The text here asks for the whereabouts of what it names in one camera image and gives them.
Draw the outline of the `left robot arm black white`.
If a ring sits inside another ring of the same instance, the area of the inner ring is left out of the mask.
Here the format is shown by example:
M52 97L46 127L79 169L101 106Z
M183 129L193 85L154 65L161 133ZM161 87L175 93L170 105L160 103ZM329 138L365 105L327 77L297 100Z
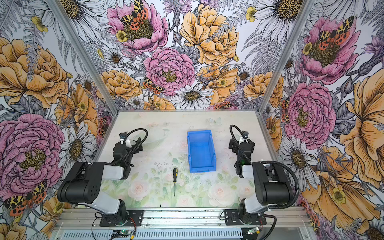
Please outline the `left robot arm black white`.
M125 202L102 191L104 180L126 180L134 165L132 158L143 150L148 131L130 131L115 144L111 162L75 163L59 187L57 198L62 203L84 206L97 211L107 224L134 226L135 217L127 211Z

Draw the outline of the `black yellow screwdriver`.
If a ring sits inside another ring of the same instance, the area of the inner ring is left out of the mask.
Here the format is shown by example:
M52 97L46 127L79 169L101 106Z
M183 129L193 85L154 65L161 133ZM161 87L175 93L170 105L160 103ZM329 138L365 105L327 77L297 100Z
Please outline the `black yellow screwdriver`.
M177 177L178 177L178 168L173 169L173 195L174 197L176 196L176 182L177 182Z

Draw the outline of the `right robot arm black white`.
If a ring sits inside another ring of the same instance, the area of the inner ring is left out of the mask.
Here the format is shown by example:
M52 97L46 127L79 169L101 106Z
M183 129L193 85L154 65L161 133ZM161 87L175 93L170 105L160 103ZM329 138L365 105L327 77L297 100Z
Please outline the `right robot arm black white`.
M285 172L289 172L295 183L298 182L295 173L288 166L277 161L252 162L251 155L255 143L248 138L248 133L241 131L237 139L230 126L231 139L229 149L236 154L234 164L236 174L253 183L253 195L241 200L237 210L225 210L227 226L235 225L262 225L266 223L265 212L271 209L286 209L291 207L298 198L298 193L290 185Z

